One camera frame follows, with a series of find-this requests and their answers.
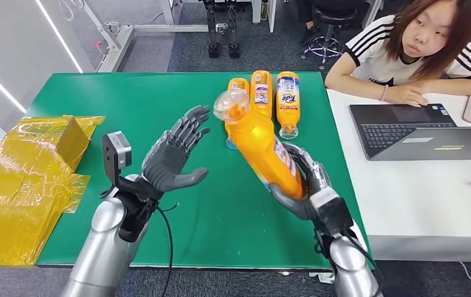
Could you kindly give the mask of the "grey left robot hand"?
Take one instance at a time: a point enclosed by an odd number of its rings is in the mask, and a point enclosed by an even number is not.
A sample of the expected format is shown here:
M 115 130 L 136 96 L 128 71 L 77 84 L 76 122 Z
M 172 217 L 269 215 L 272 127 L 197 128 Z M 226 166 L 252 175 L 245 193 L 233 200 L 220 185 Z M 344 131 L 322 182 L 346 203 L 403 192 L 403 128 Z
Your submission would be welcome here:
M 141 178 L 158 196 L 176 189 L 194 186 L 208 174 L 199 167 L 183 173 L 183 167 L 201 138 L 210 129 L 200 126 L 209 118 L 210 107 L 198 105 L 189 109 L 172 128 L 165 130 L 153 144 L 142 163 Z

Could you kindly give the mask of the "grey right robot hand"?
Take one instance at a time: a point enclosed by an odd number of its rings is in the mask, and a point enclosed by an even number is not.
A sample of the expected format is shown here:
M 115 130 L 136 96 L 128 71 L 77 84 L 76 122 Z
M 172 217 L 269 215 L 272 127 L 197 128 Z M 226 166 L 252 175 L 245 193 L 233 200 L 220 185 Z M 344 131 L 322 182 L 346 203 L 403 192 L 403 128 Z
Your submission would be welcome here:
M 304 174 L 302 186 L 305 191 L 301 199 L 288 196 L 277 184 L 270 184 L 271 195 L 283 207 L 301 220 L 316 220 L 320 209 L 331 199 L 335 192 L 329 185 L 329 179 L 321 163 L 315 161 L 303 148 L 285 142 L 287 152 Z

